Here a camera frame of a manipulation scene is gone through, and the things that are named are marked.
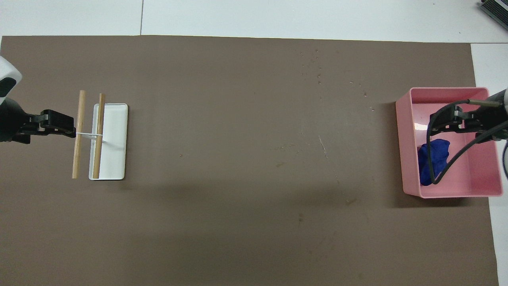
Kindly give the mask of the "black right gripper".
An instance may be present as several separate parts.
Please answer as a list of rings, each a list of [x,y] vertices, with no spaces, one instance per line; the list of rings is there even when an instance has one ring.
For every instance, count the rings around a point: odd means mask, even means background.
[[[463,123],[464,133],[476,132],[475,137],[508,120],[506,107],[479,107],[465,112],[458,105],[445,106],[441,112],[430,115],[430,131],[458,131]],[[507,140],[507,127],[484,138],[482,141]]]

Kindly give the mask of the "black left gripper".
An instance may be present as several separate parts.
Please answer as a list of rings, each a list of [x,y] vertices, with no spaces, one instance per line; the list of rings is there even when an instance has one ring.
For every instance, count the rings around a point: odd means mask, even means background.
[[[31,136],[63,135],[69,138],[76,137],[74,118],[52,109],[44,109],[39,124],[27,124],[31,114],[25,112],[14,100],[5,98],[0,106],[0,141],[31,143]],[[24,135],[18,135],[24,126]]]

